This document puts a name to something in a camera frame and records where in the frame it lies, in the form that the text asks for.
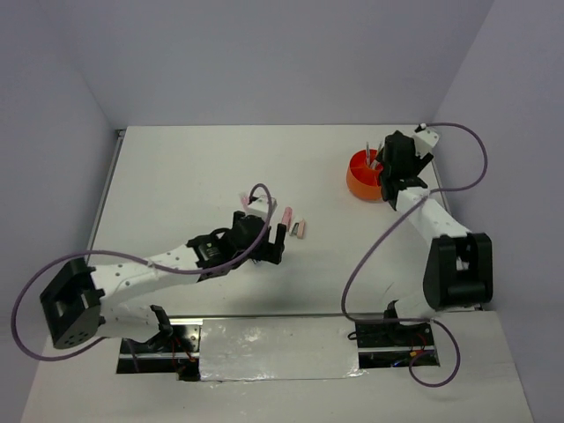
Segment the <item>clear purple pen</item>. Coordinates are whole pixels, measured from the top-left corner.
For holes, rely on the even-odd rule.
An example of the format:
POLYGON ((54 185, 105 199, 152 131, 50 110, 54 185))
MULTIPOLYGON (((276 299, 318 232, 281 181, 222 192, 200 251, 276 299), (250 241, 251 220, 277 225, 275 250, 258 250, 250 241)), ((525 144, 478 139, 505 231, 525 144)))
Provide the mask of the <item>clear purple pen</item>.
POLYGON ((367 167, 370 166, 371 164, 371 152, 370 152, 370 146, 369 146, 369 142, 366 142, 366 149, 365 149, 365 163, 367 165, 367 167))

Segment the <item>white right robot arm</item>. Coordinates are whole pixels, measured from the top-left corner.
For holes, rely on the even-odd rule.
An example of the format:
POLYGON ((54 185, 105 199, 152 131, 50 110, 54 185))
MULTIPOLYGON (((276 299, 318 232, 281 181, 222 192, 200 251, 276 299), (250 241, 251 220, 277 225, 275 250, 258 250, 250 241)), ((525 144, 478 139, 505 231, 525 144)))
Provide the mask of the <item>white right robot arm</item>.
POLYGON ((428 246, 422 287, 389 303, 384 337, 402 345, 414 332, 417 318, 430 318, 452 308, 468 308, 492 300, 493 246, 490 237, 473 233, 431 198, 433 191, 419 176, 433 160, 439 135, 419 126, 412 136, 397 130, 376 155, 382 200, 407 217, 428 246))

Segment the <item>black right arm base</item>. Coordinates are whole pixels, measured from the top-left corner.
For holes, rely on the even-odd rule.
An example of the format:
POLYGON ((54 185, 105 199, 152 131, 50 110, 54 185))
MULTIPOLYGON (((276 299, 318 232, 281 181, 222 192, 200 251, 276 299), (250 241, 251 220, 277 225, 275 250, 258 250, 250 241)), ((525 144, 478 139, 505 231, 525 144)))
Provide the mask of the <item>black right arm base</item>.
POLYGON ((429 323, 355 323, 347 335, 358 350, 361 369, 438 366, 434 336, 429 323))

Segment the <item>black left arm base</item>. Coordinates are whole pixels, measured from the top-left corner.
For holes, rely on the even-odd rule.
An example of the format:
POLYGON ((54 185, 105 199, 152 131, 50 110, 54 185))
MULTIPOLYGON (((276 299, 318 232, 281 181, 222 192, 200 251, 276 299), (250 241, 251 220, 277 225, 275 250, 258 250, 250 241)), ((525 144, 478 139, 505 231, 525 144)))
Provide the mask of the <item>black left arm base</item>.
POLYGON ((124 338, 115 372, 118 375, 175 374, 182 382, 198 382, 202 324, 173 324, 164 308, 151 306, 158 331, 146 342, 124 338))

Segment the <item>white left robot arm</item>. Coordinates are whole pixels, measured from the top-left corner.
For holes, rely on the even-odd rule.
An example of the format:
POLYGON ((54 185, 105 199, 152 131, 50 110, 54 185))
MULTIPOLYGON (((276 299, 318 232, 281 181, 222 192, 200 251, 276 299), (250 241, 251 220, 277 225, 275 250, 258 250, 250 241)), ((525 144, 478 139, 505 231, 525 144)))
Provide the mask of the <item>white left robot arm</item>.
POLYGON ((278 264, 286 226, 267 226, 237 211, 229 228, 198 235, 181 246, 137 263, 90 266, 83 257, 67 261, 40 296, 53 346, 78 347, 91 338, 130 338, 160 352, 173 331, 163 306, 132 300, 178 285, 223 277, 248 260, 278 264))

